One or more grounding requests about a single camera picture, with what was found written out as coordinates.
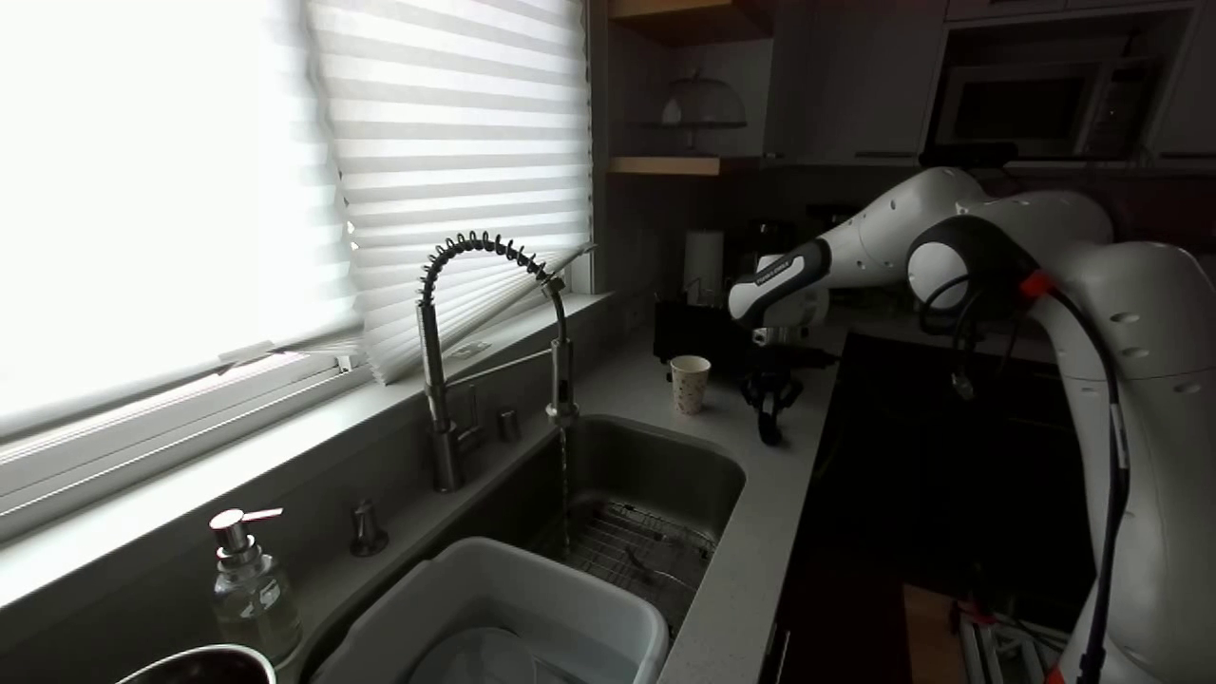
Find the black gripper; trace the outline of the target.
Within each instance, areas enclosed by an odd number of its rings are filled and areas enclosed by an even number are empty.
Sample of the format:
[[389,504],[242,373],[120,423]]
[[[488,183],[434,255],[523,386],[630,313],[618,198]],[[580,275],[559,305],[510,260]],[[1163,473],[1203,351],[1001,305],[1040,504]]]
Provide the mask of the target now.
[[756,414],[761,441],[776,443],[763,394],[776,394],[773,414],[784,414],[806,393],[806,384],[794,381],[794,352],[779,342],[751,342],[746,352],[741,393]]

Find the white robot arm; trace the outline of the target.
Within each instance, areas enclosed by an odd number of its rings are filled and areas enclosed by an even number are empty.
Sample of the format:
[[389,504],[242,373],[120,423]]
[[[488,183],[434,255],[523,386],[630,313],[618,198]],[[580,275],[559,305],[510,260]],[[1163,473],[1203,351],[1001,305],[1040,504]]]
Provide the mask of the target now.
[[1084,454],[1096,584],[1061,684],[1216,684],[1216,280],[1156,241],[1122,241],[1077,191],[997,198],[926,167],[730,289],[761,333],[801,289],[904,285],[970,333],[1034,319]]

